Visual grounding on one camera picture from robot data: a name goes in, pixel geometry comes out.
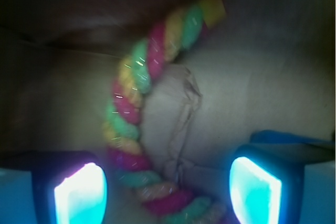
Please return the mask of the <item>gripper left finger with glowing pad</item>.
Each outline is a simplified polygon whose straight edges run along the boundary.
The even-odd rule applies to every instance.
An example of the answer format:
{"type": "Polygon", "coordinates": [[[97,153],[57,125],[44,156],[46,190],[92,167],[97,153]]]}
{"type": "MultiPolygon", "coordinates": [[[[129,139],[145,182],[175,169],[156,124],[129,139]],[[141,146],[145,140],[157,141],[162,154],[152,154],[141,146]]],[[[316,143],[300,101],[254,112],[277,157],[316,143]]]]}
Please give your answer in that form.
{"type": "Polygon", "coordinates": [[[91,152],[1,152],[1,223],[102,223],[107,195],[91,152]]]}

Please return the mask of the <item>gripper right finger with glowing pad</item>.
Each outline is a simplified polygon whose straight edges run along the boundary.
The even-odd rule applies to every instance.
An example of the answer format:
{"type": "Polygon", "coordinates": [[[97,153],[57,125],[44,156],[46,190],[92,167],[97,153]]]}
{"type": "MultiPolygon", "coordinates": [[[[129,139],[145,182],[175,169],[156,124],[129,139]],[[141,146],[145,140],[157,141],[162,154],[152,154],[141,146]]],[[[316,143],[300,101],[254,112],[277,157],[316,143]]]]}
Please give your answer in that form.
{"type": "Polygon", "coordinates": [[[335,223],[335,145],[243,145],[229,194],[240,223],[335,223]]]}

